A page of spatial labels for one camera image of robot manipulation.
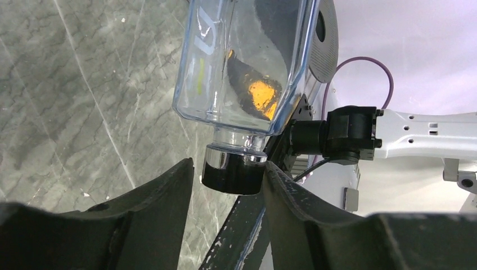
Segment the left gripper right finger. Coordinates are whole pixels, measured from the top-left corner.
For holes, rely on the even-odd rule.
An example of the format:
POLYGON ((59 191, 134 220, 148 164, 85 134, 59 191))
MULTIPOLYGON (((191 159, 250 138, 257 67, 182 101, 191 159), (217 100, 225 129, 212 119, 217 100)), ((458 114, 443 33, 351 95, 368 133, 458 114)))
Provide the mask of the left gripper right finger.
POLYGON ((476 215, 341 210, 267 162, 274 269, 475 269, 476 215))

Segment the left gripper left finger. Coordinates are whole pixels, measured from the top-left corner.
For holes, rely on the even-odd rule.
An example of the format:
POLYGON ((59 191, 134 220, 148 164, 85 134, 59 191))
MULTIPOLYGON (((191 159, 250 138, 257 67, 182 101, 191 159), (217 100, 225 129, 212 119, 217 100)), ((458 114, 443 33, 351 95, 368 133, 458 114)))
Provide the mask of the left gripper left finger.
POLYGON ((1 203, 2 269, 176 269, 194 180, 186 158, 86 211, 1 203))

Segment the clear stoppered glass bottle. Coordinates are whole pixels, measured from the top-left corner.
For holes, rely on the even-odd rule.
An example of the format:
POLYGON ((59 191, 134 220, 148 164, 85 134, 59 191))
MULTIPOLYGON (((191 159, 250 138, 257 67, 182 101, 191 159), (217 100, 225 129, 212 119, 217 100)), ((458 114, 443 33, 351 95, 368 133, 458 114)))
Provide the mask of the clear stoppered glass bottle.
POLYGON ((255 195, 303 92, 319 1, 191 1, 173 109, 211 125, 202 184, 255 195))

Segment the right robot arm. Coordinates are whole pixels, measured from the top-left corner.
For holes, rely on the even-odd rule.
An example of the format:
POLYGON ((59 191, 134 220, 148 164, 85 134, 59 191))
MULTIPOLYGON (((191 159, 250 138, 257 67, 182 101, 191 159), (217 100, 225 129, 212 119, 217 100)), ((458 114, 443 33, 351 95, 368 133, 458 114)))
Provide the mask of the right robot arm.
POLYGON ((328 163, 298 180, 349 212, 476 212, 476 113, 419 115, 386 109, 372 161, 328 163))

